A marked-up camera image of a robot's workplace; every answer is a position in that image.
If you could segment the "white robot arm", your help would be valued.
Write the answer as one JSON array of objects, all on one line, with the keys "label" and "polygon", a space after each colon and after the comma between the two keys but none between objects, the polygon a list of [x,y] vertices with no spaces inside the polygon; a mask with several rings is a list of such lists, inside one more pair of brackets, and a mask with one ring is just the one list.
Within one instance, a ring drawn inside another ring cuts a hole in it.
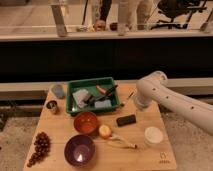
[{"label": "white robot arm", "polygon": [[213,105],[172,91],[166,87],[167,83],[168,78],[162,71],[139,79],[134,95],[135,106],[143,109],[156,101],[213,136]]}]

